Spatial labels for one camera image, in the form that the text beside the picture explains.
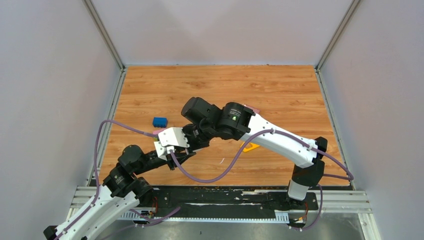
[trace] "white wall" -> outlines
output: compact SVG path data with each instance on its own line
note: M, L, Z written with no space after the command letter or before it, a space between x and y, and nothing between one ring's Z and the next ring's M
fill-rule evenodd
M352 0L93 0L127 65L317 64Z
M0 3L0 239L45 239L92 164L118 68L81 0Z
M322 70L384 240L423 239L424 1L364 0Z

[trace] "yellow object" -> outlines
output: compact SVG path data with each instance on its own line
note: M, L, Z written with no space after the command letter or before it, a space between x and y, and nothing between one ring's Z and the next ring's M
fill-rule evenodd
M249 143L247 146L243 149L243 153L247 153L250 150L257 149L257 148L260 147L258 144L254 144L254 143Z

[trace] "gray metal floor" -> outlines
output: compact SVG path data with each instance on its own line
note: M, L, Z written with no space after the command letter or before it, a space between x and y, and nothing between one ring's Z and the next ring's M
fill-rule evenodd
M309 213L313 221L316 213ZM131 221L116 221L97 238L131 225ZM298 232L278 223L219 223L168 221L146 228L130 228L108 240L364 240L355 213L323 213L310 230Z

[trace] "metal frame edge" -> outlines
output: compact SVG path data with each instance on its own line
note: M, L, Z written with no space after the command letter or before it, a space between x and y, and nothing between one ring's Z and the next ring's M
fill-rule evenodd
M321 90L322 99L324 100L325 108L327 109L328 118L330 120L331 127L334 132L335 141L337 142L338 150L340 151L341 160L347 166L347 168L349 168L348 161L346 161L345 153L343 152L344 145L342 144L341 139L339 137L340 128L337 125L337 121L334 118L334 111L327 96L326 84L323 81L323 76L320 70L315 70L315 75L316 75L316 80L318 81L319 88ZM353 188L355 188L355 180L351 181L350 184L352 184Z
M122 88L124 86L124 80L125 80L125 76L127 75L127 69L124 68L120 75L119 75L119 79L116 83L116 88L115 91L113 93L113 98L111 100L110 108L109 111L107 113L107 118L106 119L114 119L115 117L115 113L118 107L118 102L119 102L119 98L121 96L121 91ZM93 175L94 175L94 171L100 171L100 167L102 166L103 163L103 157L105 155L105 150L106 150L106 145L111 133L111 128L112 128L112 124L110 122L107 122L104 127L103 127L103 131L100 135L100 140L97 146L97 166L96 169L93 168L93 166L91 167L91 171L89 172L89 175L86 179L86 185L88 186L90 184L91 179L93 179Z
M117 66L121 71L125 69L125 65L121 60L121 57L118 54L117 49L114 46L114 43L111 40L111 37L109 36L108 32L106 31L105 26L103 25L102 20L100 19L100 16L96 10L96 7L93 4L92 0L82 0L84 2L85 7L87 8L88 13L90 14L95 26L97 27L98 32L100 33L101 37L104 40L104 43L106 44L107 48L110 51L110 54L112 55L113 59L115 60Z
M382 239L373 213L358 213L358 218L365 240Z
M352 0L349 8L347 9L346 13L344 14L344 17L341 19L340 24L338 25L336 31L334 32L330 42L327 45L327 48L325 49L324 53L322 54L321 58L318 61L318 64L315 66L315 69L320 70L324 63L326 62L327 58L329 57L331 51L333 50L334 46L336 45L337 41L339 40L339 37L342 35L343 31L345 30L346 26L348 25L349 21L351 20L353 14L355 13L356 9L358 8L359 4L361 3L361 0Z

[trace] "cable clip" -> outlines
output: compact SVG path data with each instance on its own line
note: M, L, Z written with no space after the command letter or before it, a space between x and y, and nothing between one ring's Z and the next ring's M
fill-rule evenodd
M312 144L309 144L309 147L307 148L308 151L310 151L313 148Z

